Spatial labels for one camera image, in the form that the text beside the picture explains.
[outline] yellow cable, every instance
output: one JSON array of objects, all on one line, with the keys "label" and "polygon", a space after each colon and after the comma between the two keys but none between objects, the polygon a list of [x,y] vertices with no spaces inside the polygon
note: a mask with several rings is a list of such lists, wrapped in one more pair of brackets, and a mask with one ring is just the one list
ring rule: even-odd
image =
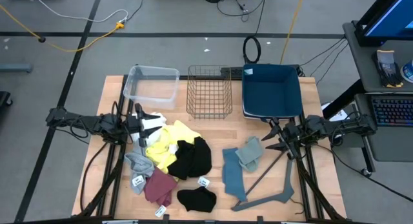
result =
[{"label": "yellow cable", "polygon": [[281,55],[281,61],[279,62],[279,64],[283,64],[284,54],[287,50],[287,45],[288,45],[288,42],[290,41],[290,35],[291,35],[291,32],[292,32],[292,29],[294,28],[294,23],[296,22],[297,15],[298,15],[299,9],[301,8],[302,3],[303,3],[303,0],[298,1],[298,5],[297,5],[297,8],[296,8],[296,11],[294,12],[294,17],[292,18],[292,23],[291,23],[291,26],[290,26],[290,30],[288,31],[287,40],[285,41],[283,54]]},{"label": "yellow cable", "polygon": [[[17,24],[19,24],[21,27],[23,27],[27,32],[29,32],[29,33],[31,33],[34,37],[36,37],[36,38],[38,38],[38,39],[41,39],[41,37],[39,36],[39,35],[37,35],[36,33],[34,33],[33,31],[31,31],[29,28],[27,28],[24,24],[22,24],[19,20],[17,20],[10,12],[8,12],[8,10],[3,6],[3,5],[0,5],[0,8],[13,20],[13,21],[15,21]],[[61,48],[60,46],[57,46],[57,45],[55,45],[55,44],[53,44],[53,43],[47,43],[49,46],[52,46],[52,47],[54,47],[54,48],[56,48],[56,49],[58,49],[58,50],[61,50],[61,51],[64,51],[64,52],[79,52],[79,51],[82,51],[82,50],[84,50],[84,49],[86,49],[86,48],[88,48],[88,47],[90,47],[90,46],[92,46],[95,42],[97,42],[98,40],[100,40],[100,39],[102,39],[102,38],[104,38],[104,37],[106,37],[106,36],[109,36],[110,34],[113,34],[116,30],[118,30],[118,29],[120,29],[120,28],[124,28],[125,26],[124,26],[124,24],[123,23],[116,23],[116,27],[113,29],[113,30],[111,30],[111,31],[109,31],[107,34],[104,34],[104,35],[102,35],[102,36],[100,36],[100,37],[97,37],[96,39],[94,39],[92,42],[90,42],[89,44],[87,44],[86,46],[84,46],[84,47],[82,47],[82,48],[79,48],[79,49],[76,49],[76,50],[67,50],[67,49],[64,49],[64,48]]]},{"label": "yellow cable", "polygon": [[31,31],[29,28],[27,28],[24,24],[22,24],[19,20],[17,20],[11,13],[9,13],[7,11],[7,9],[3,6],[0,5],[0,8],[5,11],[5,13],[13,20],[15,21],[17,24],[19,24],[21,27],[23,27],[27,32],[31,33],[34,37],[41,39],[40,36],[38,36],[37,34],[35,34],[33,31]]}]

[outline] blue sock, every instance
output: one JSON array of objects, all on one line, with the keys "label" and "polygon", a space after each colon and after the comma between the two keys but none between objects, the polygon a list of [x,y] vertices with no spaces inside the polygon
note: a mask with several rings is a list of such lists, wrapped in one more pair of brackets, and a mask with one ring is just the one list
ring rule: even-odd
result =
[{"label": "blue sock", "polygon": [[246,201],[243,169],[239,164],[239,158],[235,151],[238,148],[222,150],[224,156],[224,167],[222,169],[222,180],[225,184],[225,193],[236,196],[240,201]]}]

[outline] black cloth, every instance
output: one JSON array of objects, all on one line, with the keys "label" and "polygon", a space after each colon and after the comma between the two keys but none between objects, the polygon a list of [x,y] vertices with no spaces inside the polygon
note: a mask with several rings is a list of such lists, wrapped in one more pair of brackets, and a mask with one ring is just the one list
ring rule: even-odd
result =
[{"label": "black cloth", "polygon": [[180,190],[177,197],[179,202],[185,206],[186,211],[212,212],[217,203],[217,196],[205,187],[199,187],[195,190]]},{"label": "black cloth", "polygon": [[168,166],[168,173],[179,179],[199,177],[207,174],[212,168],[211,150],[201,137],[194,139],[194,144],[178,141],[176,161]]}]

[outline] concrete floor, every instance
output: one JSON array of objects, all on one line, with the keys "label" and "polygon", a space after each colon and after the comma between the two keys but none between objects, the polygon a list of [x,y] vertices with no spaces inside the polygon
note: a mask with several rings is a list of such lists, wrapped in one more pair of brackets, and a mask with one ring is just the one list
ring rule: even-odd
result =
[{"label": "concrete floor", "polygon": [[[95,0],[45,0],[51,8],[65,15],[89,16]],[[247,9],[260,0],[239,0]],[[285,34],[298,0],[267,0],[260,33]],[[132,12],[140,0],[101,0],[96,19],[119,8]],[[294,28],[295,34],[342,34],[341,25],[359,19],[374,0],[304,0]],[[0,0],[20,21],[38,32],[83,32],[86,21],[62,19],[37,1]],[[230,1],[222,3],[227,12],[238,12]],[[123,14],[104,23],[94,23],[91,32],[107,32]],[[80,58],[65,107],[73,112],[96,112],[105,76],[126,74],[132,65],[176,68],[185,75],[190,65],[243,64],[239,37],[177,37],[174,33],[245,33],[255,32],[259,12],[243,23],[238,17],[221,15],[215,5],[204,0],[145,0],[142,9],[127,23],[125,33],[169,33],[153,37],[108,37],[85,50]],[[39,44],[33,37],[7,37],[5,32],[23,30],[0,12],[0,62],[31,63],[34,71],[0,74],[0,90],[12,93],[14,105],[0,125],[0,223],[12,222],[30,179],[46,136],[45,117],[55,107],[74,60],[74,53],[64,53]],[[284,63],[304,63],[338,39],[308,38],[290,40]],[[76,48],[80,37],[48,37],[49,42]],[[283,38],[261,38],[260,63],[279,63]],[[247,51],[253,58],[253,44]],[[306,65],[307,75],[325,56]],[[314,74],[319,79],[333,57]],[[358,79],[353,58],[347,48],[319,84],[322,102],[340,95]],[[363,168],[360,139],[345,140],[337,153],[356,168]],[[85,160],[86,146],[65,133],[56,133],[46,159],[26,219],[40,220],[69,217]],[[373,178],[413,196],[411,163],[376,162]],[[373,223],[408,223],[413,219],[413,205],[365,180],[339,163],[340,180],[347,215],[356,221]]]}]

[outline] blue fabric bin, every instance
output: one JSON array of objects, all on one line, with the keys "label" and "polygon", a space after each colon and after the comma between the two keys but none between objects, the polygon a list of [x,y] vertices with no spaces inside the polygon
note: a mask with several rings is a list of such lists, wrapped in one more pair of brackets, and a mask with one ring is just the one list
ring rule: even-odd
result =
[{"label": "blue fabric bin", "polygon": [[295,117],[303,103],[291,66],[251,64],[243,69],[243,110],[248,117]]}]

